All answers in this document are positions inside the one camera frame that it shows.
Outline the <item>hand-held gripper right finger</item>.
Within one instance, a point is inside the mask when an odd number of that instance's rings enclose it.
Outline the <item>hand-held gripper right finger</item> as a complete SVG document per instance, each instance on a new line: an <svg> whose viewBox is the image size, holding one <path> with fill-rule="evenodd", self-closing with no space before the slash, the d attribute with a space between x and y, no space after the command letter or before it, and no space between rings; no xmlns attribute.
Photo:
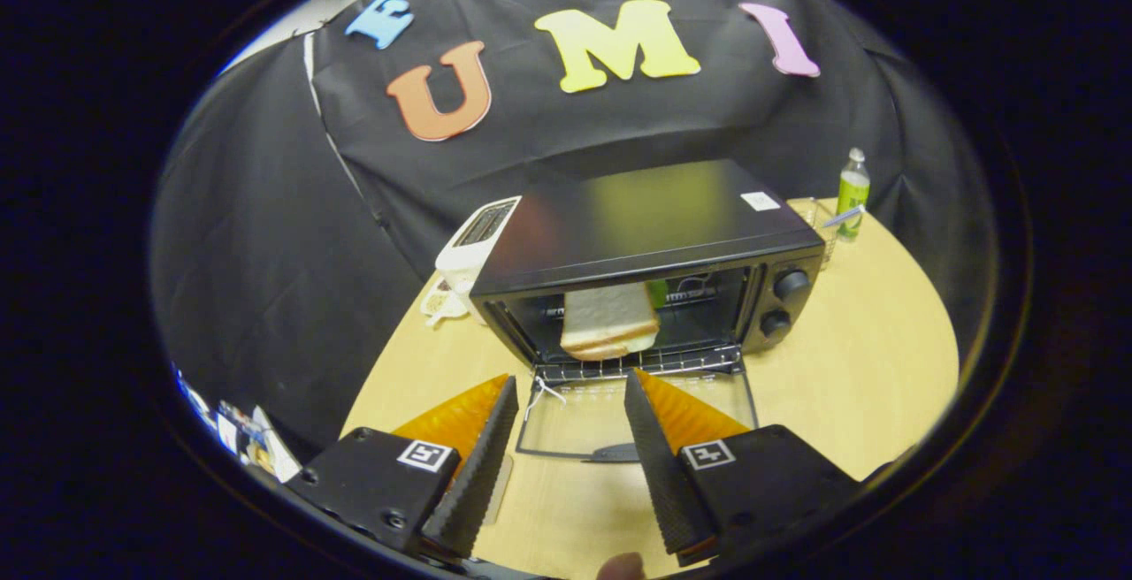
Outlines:
<svg viewBox="0 0 1132 580"><path fill-rule="evenodd" d="M684 568L786 548L861 491L796 432L751 430L646 372L631 372L623 406L664 547Z"/></svg>

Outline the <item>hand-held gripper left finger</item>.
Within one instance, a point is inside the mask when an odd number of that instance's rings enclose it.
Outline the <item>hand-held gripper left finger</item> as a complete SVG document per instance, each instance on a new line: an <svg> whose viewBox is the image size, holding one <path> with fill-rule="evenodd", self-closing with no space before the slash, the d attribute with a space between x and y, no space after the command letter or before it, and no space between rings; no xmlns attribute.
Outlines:
<svg viewBox="0 0 1132 580"><path fill-rule="evenodd" d="M337 523L402 554L470 557L518 410L513 375L401 424L357 427L288 479Z"/></svg>

